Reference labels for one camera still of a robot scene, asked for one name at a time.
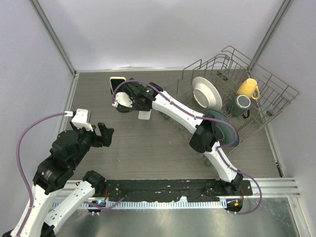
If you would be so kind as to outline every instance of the yellow mug handle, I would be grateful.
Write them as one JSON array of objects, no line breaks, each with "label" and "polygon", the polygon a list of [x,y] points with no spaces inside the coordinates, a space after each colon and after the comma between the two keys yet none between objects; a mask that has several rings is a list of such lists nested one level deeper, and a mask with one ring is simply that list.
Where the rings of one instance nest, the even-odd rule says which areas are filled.
[{"label": "yellow mug handle", "polygon": [[258,92],[258,96],[257,97],[254,97],[253,95],[252,95],[252,99],[254,99],[254,100],[257,100],[257,99],[259,99],[259,97],[260,97],[260,92],[259,92],[259,87],[258,86],[256,86],[256,90],[257,90],[257,92]]}]

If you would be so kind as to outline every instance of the metal wire rack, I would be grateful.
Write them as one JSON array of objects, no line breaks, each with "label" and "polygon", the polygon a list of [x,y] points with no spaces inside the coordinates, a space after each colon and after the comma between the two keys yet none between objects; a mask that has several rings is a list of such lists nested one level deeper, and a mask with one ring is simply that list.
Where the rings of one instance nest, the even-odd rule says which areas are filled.
[{"label": "metal wire rack", "polygon": [[[225,151],[227,154],[254,136],[299,94],[296,89],[232,46],[225,47],[222,53],[209,60],[203,62],[199,59],[190,64],[182,70],[180,78],[164,87],[164,90],[179,102],[203,113],[205,109],[199,106],[193,97],[192,81],[195,77],[204,77],[217,88],[223,101],[220,112],[232,122],[238,132],[239,145],[227,148]],[[248,78],[253,78],[258,82],[260,98],[256,101],[251,100],[248,118],[232,116],[226,105],[235,98],[239,86]],[[187,140],[190,140],[191,134],[182,125],[172,119],[170,121],[176,128],[183,131]]]}]

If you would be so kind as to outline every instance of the green mug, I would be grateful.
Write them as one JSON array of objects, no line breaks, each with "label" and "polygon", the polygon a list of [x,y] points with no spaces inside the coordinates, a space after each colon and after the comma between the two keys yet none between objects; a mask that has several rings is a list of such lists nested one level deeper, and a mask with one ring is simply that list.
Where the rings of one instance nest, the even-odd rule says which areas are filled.
[{"label": "green mug", "polygon": [[242,115],[244,119],[248,118],[250,115],[250,104],[251,101],[246,95],[238,95],[234,100],[230,101],[227,105],[227,110],[234,116]]}]

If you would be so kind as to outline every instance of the smartphone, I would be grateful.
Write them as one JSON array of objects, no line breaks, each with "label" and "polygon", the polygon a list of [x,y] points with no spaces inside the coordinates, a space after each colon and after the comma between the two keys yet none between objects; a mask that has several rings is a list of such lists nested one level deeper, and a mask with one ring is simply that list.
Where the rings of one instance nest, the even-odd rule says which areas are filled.
[{"label": "smartphone", "polygon": [[113,94],[118,85],[124,81],[126,81],[126,78],[124,77],[110,77],[111,93]]}]

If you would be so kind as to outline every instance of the white wall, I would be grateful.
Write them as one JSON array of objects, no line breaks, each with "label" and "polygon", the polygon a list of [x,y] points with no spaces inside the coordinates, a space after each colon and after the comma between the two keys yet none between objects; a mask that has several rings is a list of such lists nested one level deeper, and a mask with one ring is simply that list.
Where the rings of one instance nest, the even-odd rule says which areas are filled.
[{"label": "white wall", "polygon": [[295,0],[273,35],[259,64],[300,95],[271,122],[283,170],[295,177],[316,225],[316,1]]},{"label": "white wall", "polygon": [[[20,177],[15,147],[24,128],[43,116],[62,112],[71,74],[27,0],[0,1],[0,235],[17,224],[28,194]],[[49,155],[58,118],[34,127],[21,146],[31,181]]]},{"label": "white wall", "polygon": [[39,0],[77,70],[252,57],[282,0]]}]

